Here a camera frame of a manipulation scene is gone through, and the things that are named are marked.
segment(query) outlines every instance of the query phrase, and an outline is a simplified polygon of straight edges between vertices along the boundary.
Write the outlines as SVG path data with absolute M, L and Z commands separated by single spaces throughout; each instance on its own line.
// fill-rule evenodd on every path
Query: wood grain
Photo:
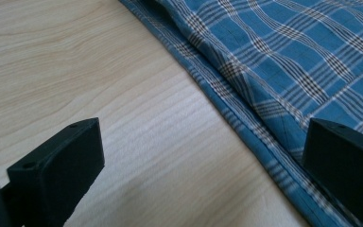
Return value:
M 120 3 L 0 0 L 0 185 L 15 161 L 95 116 L 106 166 L 66 226 L 307 225 Z

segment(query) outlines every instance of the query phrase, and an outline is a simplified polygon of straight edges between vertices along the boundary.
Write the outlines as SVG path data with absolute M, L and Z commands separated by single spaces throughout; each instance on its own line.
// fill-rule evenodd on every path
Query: blue plaid cloth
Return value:
M 121 0 L 315 226 L 361 225 L 301 166 L 309 119 L 363 133 L 363 0 Z

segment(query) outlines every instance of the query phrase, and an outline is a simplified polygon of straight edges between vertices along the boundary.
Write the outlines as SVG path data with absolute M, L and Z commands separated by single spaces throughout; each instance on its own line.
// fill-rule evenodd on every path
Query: black plastic bracket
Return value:
M 325 191 L 363 222 L 363 134 L 313 118 L 302 164 Z
M 98 118 L 64 128 L 8 168 L 0 226 L 63 226 L 104 163 Z

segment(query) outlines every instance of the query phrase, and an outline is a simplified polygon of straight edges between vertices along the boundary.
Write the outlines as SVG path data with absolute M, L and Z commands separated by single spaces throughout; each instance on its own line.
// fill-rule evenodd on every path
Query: black clamp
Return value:
M 363 222 L 363 134 L 313 118 L 302 164 L 327 193 Z
M 104 164 L 98 118 L 64 128 L 8 168 L 0 227 L 63 226 Z

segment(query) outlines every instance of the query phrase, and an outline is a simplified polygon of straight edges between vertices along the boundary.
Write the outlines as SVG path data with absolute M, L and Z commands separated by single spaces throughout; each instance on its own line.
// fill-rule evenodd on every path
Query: screw hole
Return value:
M 35 162 L 31 162 L 31 163 L 26 163 L 23 165 L 23 168 L 32 168 L 36 165 Z

